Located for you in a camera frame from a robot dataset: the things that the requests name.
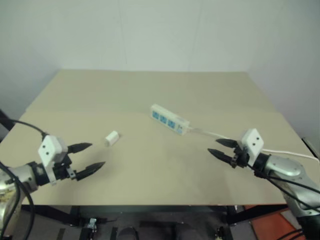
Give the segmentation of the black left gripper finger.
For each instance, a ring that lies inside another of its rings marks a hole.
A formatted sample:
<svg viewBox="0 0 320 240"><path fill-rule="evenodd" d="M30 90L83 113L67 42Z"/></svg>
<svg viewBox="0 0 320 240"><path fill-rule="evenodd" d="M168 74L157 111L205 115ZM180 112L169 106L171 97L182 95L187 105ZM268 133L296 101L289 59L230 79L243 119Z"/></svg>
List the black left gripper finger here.
<svg viewBox="0 0 320 240"><path fill-rule="evenodd" d="M75 154L89 148L92 145L93 145L92 143L88 143L88 142L72 144L67 147L67 153Z"/></svg>
<svg viewBox="0 0 320 240"><path fill-rule="evenodd" d="M83 180L91 175L93 175L95 172L97 172L106 162L97 162L93 163L89 166L87 166L84 170L80 172L75 173L75 179L77 181Z"/></svg>

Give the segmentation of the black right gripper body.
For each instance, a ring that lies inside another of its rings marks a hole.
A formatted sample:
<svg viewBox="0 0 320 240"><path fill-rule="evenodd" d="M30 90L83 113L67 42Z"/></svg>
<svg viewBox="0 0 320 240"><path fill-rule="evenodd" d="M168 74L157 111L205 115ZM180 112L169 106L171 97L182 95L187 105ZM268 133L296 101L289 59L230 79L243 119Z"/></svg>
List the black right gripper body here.
<svg viewBox="0 0 320 240"><path fill-rule="evenodd" d="M250 156L248 154L248 149L244 147L241 149L239 146L234 149L234 156L231 159L231 167L241 167L245 168L248 166L248 162L250 159Z"/></svg>

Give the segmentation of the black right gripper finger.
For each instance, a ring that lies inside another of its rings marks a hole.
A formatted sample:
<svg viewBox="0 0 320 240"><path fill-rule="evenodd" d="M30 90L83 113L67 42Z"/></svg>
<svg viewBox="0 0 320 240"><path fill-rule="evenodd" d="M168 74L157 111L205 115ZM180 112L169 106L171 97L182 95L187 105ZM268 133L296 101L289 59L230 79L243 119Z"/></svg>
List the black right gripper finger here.
<svg viewBox="0 0 320 240"><path fill-rule="evenodd" d="M220 161L231 164L233 158L216 149L208 148L208 152Z"/></svg>
<svg viewBox="0 0 320 240"><path fill-rule="evenodd" d="M228 148L237 148L238 147L238 142L233 139L219 138L219 139L216 139L215 141L225 147L228 147Z"/></svg>

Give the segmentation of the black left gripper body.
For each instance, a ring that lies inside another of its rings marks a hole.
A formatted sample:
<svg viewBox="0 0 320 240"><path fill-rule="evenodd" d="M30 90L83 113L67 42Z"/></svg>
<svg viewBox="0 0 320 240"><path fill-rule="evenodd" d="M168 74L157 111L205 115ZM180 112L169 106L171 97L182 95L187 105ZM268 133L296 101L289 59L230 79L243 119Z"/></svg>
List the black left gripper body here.
<svg viewBox="0 0 320 240"><path fill-rule="evenodd" d="M55 178L57 180L64 180L64 179L76 179L76 173L71 168L72 161L68 154L66 154L61 162L55 163L53 167L53 172Z"/></svg>

